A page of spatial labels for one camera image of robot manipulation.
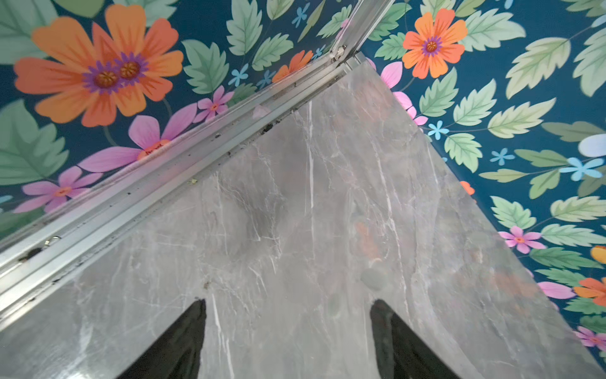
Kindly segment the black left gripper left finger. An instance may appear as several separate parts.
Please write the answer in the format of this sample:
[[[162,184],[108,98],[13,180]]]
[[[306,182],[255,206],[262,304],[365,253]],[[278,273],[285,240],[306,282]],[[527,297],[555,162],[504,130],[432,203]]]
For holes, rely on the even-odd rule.
[[[198,378],[206,320],[198,299],[118,378]]]

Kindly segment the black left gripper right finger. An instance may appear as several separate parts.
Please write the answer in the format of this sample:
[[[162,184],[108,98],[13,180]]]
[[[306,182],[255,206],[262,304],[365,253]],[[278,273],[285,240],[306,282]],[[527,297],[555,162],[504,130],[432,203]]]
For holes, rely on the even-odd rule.
[[[369,312],[382,378],[459,379],[459,376],[382,299]]]

